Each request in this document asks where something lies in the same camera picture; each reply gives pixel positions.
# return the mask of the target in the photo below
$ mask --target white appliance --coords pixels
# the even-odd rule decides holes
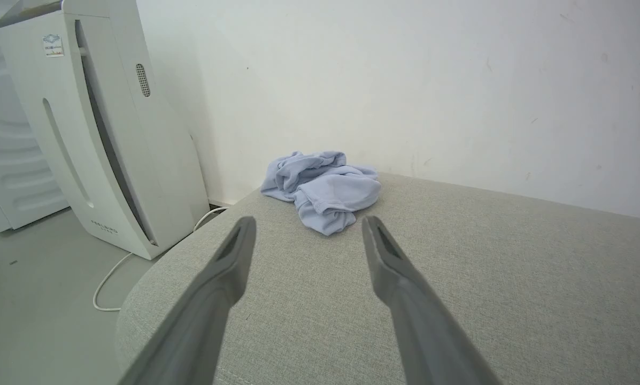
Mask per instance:
[[[146,259],[208,208],[190,135],[156,87],[134,0],[17,3],[7,67],[61,190],[93,236]]]
[[[0,0],[0,17],[13,3]],[[68,207],[27,124],[0,48],[0,232]]]

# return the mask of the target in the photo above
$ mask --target dark gray trim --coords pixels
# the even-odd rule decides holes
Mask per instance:
[[[57,0],[34,8],[22,9],[22,0],[19,0],[5,15],[0,19],[0,28],[7,25],[17,24],[18,22],[34,19],[44,14],[50,14],[60,11],[63,6],[63,0]]]

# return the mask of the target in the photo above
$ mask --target clothing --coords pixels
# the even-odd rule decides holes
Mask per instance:
[[[275,159],[268,166],[260,192],[293,202],[300,221],[330,235],[356,222],[352,213],[376,202],[381,183],[376,170],[346,165],[346,154],[324,151]]]

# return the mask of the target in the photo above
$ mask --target embossed white side panel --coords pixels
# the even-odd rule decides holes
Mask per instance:
[[[0,0],[0,17],[12,2]],[[22,112],[0,49],[0,210],[18,228],[68,207]],[[3,231],[3,217],[0,220]]]

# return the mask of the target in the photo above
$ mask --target blue and white sticker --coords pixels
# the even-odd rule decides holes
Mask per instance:
[[[60,35],[48,34],[42,37],[44,44],[44,54],[47,58],[57,58],[63,56],[63,41]]]

